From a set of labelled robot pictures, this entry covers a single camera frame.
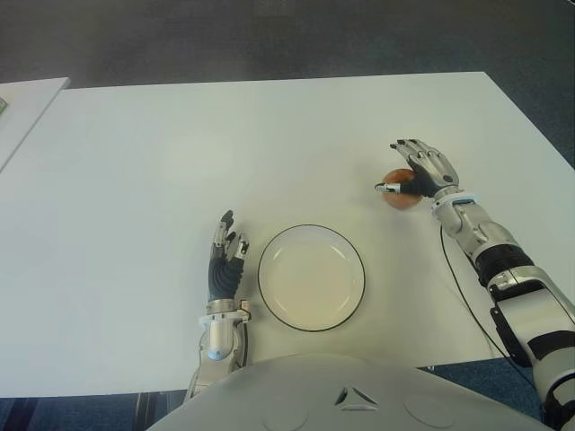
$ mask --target floor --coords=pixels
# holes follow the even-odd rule
[[[0,82],[68,76],[78,88],[482,70],[575,165],[574,14],[567,0],[2,0]],[[502,359],[431,372],[538,416],[533,390]],[[136,396],[43,399],[29,429],[132,429]],[[0,399],[0,426],[12,405]]]

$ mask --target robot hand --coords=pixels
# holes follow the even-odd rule
[[[212,252],[209,259],[209,300],[234,299],[243,273],[243,260],[250,247],[245,235],[240,234],[234,256],[227,259],[227,249],[235,238],[235,232],[228,233],[234,223],[234,213],[227,211],[217,224]]]
[[[415,173],[413,180],[404,183],[376,184],[377,191],[423,195],[433,198],[445,188],[458,191],[459,177],[449,160],[436,148],[419,139],[398,139],[390,145],[407,161]]]

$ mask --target triangular logo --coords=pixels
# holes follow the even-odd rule
[[[355,386],[345,386],[338,395],[335,405],[341,411],[377,410],[377,402]]]

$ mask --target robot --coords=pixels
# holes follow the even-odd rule
[[[337,355],[296,355],[246,366],[246,302],[235,292],[249,248],[231,259],[228,212],[217,226],[209,263],[200,365],[186,400],[154,431],[245,430],[575,430],[575,307],[491,220],[437,149],[400,139],[397,150],[415,173],[386,193],[433,199],[432,213],[477,272],[493,301],[491,317],[510,358],[533,369],[542,422],[420,370]]]

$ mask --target black strap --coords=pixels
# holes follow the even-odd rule
[[[575,332],[572,330],[556,330],[535,337],[527,343],[533,355],[542,360],[544,357],[560,348],[575,347]]]

